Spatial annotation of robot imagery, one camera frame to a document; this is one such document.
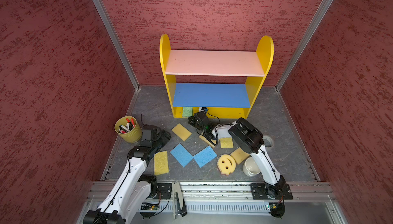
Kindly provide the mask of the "tan sponge green scrub back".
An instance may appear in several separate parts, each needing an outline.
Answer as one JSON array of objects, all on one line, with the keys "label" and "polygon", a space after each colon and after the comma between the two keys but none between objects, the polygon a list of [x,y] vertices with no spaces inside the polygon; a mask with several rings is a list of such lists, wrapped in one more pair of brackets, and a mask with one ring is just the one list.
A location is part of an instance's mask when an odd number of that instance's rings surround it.
[{"label": "tan sponge green scrub back", "polygon": [[185,142],[192,133],[187,130],[182,124],[177,124],[173,129],[172,132],[177,135],[183,142]]}]

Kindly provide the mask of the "clear tape roll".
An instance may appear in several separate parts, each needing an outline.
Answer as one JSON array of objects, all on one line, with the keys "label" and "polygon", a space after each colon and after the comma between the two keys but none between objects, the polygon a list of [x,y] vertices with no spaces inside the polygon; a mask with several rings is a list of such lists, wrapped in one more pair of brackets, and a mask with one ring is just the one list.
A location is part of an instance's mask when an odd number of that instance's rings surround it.
[{"label": "clear tape roll", "polygon": [[270,147],[274,146],[274,140],[271,136],[264,135],[263,140],[264,140],[264,145],[266,148],[270,148]]}]

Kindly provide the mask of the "tan sponge middle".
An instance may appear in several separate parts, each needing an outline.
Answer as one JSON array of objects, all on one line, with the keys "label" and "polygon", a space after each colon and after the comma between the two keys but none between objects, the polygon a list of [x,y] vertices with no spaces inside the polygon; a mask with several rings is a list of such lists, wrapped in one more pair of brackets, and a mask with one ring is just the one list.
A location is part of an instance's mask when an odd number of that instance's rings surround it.
[{"label": "tan sponge middle", "polygon": [[203,135],[199,135],[199,138],[205,143],[207,143],[210,147],[215,148],[215,145],[211,143],[209,140],[207,140]]}]

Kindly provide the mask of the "yellow cellulose sponge upper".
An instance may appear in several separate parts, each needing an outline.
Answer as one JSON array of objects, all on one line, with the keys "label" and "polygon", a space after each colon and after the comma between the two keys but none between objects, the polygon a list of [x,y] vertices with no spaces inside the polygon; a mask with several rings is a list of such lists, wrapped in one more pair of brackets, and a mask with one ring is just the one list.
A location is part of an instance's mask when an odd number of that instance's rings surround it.
[{"label": "yellow cellulose sponge upper", "polygon": [[233,148],[233,141],[231,137],[220,139],[221,148]]}]

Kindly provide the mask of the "yellow shelf with coloured boards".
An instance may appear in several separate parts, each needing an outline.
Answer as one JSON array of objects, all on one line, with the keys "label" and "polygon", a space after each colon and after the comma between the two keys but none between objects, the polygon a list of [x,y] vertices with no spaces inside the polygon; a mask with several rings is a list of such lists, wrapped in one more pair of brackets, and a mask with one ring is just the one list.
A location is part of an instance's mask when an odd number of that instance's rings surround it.
[{"label": "yellow shelf with coloured boards", "polygon": [[[247,118],[271,69],[274,42],[263,36],[254,52],[173,50],[169,36],[160,39],[160,63],[174,118],[206,107],[210,116]],[[245,77],[244,84],[178,83],[177,76]]]}]

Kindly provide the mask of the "green cellulose sponge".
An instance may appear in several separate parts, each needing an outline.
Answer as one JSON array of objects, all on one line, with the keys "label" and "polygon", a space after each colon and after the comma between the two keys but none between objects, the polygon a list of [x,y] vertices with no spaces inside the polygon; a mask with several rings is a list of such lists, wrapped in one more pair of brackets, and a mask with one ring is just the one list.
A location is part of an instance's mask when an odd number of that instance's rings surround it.
[{"label": "green cellulose sponge", "polygon": [[182,117],[192,117],[193,116],[193,107],[183,107],[182,108]]}]

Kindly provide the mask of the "smiley face yellow sponge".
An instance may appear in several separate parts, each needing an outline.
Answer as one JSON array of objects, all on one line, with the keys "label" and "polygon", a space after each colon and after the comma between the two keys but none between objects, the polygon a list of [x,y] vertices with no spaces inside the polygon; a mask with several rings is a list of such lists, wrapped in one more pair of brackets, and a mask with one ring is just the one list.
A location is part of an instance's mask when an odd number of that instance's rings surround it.
[{"label": "smiley face yellow sponge", "polygon": [[236,161],[231,155],[223,154],[219,157],[217,166],[221,174],[228,176],[234,173]]}]

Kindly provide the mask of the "yellow cellulose sponge lower left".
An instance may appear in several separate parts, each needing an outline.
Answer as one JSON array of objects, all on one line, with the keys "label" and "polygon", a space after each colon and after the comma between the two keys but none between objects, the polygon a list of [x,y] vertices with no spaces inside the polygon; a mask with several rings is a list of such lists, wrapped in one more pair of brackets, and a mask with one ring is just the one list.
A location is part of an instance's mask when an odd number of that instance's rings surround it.
[{"label": "yellow cellulose sponge lower left", "polygon": [[158,152],[154,157],[154,174],[156,176],[169,173],[168,152]]}]

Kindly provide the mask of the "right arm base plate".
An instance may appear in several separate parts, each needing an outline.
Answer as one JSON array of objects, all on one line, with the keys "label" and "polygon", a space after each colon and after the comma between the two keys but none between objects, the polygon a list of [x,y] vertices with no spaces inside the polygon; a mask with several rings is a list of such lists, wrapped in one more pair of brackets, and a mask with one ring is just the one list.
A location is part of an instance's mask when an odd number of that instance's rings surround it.
[{"label": "right arm base plate", "polygon": [[293,195],[288,184],[283,186],[271,186],[269,184],[250,184],[251,194],[254,200],[292,200]]}]

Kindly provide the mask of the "white mug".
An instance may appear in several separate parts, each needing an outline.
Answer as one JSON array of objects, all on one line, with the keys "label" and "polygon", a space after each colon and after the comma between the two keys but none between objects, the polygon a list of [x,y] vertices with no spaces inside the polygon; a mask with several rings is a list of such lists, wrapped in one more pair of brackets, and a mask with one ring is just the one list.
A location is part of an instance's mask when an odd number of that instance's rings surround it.
[{"label": "white mug", "polygon": [[243,172],[248,177],[254,177],[260,174],[260,169],[255,162],[254,158],[249,157],[245,160],[243,165]]}]

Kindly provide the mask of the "yellow cellulose sponge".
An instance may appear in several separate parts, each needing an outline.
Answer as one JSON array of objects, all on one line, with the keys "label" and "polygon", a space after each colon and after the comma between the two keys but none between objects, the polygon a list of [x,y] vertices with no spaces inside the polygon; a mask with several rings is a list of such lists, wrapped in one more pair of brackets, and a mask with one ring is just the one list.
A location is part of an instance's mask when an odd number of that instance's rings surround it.
[{"label": "yellow cellulose sponge", "polygon": [[154,174],[156,176],[169,173],[168,152],[158,152],[154,157]]},{"label": "yellow cellulose sponge", "polygon": [[233,141],[231,137],[220,139],[221,148],[233,148]]}]

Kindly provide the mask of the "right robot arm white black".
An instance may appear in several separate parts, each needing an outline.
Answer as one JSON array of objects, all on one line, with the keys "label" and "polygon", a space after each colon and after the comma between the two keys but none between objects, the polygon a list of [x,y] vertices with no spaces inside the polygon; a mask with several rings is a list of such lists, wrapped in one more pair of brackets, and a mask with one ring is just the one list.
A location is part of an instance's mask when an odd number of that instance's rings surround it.
[{"label": "right robot arm white black", "polygon": [[263,134],[244,118],[227,124],[210,122],[208,111],[203,110],[188,118],[188,124],[202,132],[202,137],[213,145],[229,135],[239,148],[249,154],[261,171],[264,179],[264,192],[270,199],[283,199],[287,186],[285,178],[275,168],[266,151]]}]

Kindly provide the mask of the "blue sponge left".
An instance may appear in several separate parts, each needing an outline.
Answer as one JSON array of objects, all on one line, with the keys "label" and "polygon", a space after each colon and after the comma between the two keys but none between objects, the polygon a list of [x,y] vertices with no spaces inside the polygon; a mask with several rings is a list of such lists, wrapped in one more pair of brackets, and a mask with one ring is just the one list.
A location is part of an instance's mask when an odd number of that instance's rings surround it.
[{"label": "blue sponge left", "polygon": [[193,160],[193,156],[184,148],[182,144],[178,144],[174,149],[172,149],[171,155],[180,163],[182,167],[185,167]]}]

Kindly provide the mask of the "yellow-green pen cup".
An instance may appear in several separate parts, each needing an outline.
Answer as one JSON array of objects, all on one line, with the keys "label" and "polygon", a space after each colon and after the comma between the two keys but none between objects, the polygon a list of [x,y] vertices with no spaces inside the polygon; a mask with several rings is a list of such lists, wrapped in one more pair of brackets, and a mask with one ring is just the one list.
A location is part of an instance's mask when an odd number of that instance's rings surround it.
[{"label": "yellow-green pen cup", "polygon": [[132,116],[125,116],[119,119],[114,129],[128,143],[138,142],[142,138],[142,129],[136,118]]}]

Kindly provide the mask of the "blue sponge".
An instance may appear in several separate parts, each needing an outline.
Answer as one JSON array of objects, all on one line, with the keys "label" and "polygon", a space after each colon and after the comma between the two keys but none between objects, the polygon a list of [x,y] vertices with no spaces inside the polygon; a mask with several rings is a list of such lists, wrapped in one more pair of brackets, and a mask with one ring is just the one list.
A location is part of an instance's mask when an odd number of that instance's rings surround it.
[{"label": "blue sponge", "polygon": [[174,149],[172,149],[171,155],[180,163],[182,167],[185,167],[193,160],[193,156],[184,148],[182,144],[178,144]]},{"label": "blue sponge", "polygon": [[197,165],[202,168],[216,157],[217,154],[215,151],[210,146],[207,146],[205,149],[194,155],[193,159],[196,161]]}]

